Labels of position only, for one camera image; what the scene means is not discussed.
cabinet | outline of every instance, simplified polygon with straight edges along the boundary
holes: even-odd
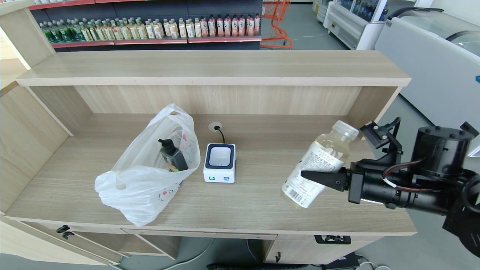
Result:
[[[329,264],[332,261],[364,247],[380,236],[352,236],[351,244],[318,244],[313,235],[305,235],[310,240],[263,240],[266,263]]]

wooden counter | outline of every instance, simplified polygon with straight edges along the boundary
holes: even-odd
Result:
[[[415,227],[403,209],[351,204],[347,193],[329,188],[299,211],[280,187],[319,134],[337,120],[355,127],[378,121],[409,81],[376,51],[57,53],[2,97],[8,114],[1,122],[16,128],[1,130],[8,165],[0,167],[8,187],[1,210],[58,240],[55,230],[68,225],[75,236],[62,241],[103,260],[175,258],[180,236],[198,236],[262,239],[266,262],[281,252],[278,263],[329,263]],[[222,122],[226,141],[238,148],[237,180],[206,183],[199,168],[153,222],[136,228],[101,203],[95,178],[169,103],[193,116],[201,164],[206,145],[221,139],[208,124]],[[350,149],[347,166],[373,158],[366,140]],[[348,235],[352,244],[319,245],[314,234]]]
[[[18,78],[21,86],[406,86],[374,50],[63,52]]]

black robotic arm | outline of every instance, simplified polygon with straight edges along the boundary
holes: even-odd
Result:
[[[386,153],[378,160],[352,162],[336,173],[302,171],[302,177],[338,191],[348,191],[348,201],[383,203],[389,209],[410,208],[446,216],[443,228],[480,257],[480,176],[463,169],[470,141],[479,132],[465,122],[460,128],[422,127],[410,162],[401,163],[402,146],[396,139],[400,118],[360,131],[376,149]]]

power cord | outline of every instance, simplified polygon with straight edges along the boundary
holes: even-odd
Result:
[[[216,125],[213,129],[218,130],[220,132],[220,134],[222,135],[223,143],[225,143],[225,137],[223,136],[223,132],[221,131],[220,126]]]
[[[210,241],[210,243],[208,244],[208,246],[207,246],[200,254],[198,254],[197,256],[195,256],[195,257],[193,257],[193,258],[191,258],[191,259],[188,259],[188,260],[186,260],[186,261],[176,263],[176,264],[174,264],[174,265],[172,265],[172,266],[169,266],[169,267],[167,267],[167,268],[163,268],[162,270],[170,270],[170,269],[172,269],[172,268],[174,268],[174,267],[176,267],[176,266],[179,266],[179,265],[182,265],[182,264],[186,264],[186,263],[189,263],[189,262],[191,262],[191,261],[193,261],[193,260],[195,260],[195,259],[198,259],[198,257],[200,257],[201,255],[203,255],[203,254],[208,250],[208,248],[212,245],[213,240],[215,240],[215,238],[212,238],[212,240]],[[112,263],[109,263],[108,265],[110,265],[111,267],[113,267],[113,268],[115,268],[115,269],[117,269],[117,270],[125,270],[125,269],[123,269],[123,268],[121,268],[121,267],[119,267],[119,266],[113,265]]]

pink bottle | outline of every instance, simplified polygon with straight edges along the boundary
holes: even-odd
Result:
[[[243,37],[245,35],[245,18],[243,15],[240,15],[239,19],[239,37]]]
[[[247,35],[249,37],[252,37],[253,34],[253,29],[255,27],[255,20],[252,18],[252,16],[248,15],[247,18]]]
[[[208,34],[211,37],[216,36],[216,24],[215,24],[215,18],[213,15],[210,15],[210,20],[208,20]]]
[[[255,16],[255,24],[253,26],[253,33],[258,35],[260,33],[260,15],[257,13]]]
[[[239,35],[239,20],[237,15],[233,15],[232,19],[232,37],[237,37]]]
[[[216,20],[216,27],[218,29],[218,36],[223,37],[223,20],[222,16],[218,16]]]
[[[227,14],[225,15],[225,20],[223,20],[223,26],[225,31],[225,36],[229,37],[231,35],[231,25],[230,25],[230,16]]]

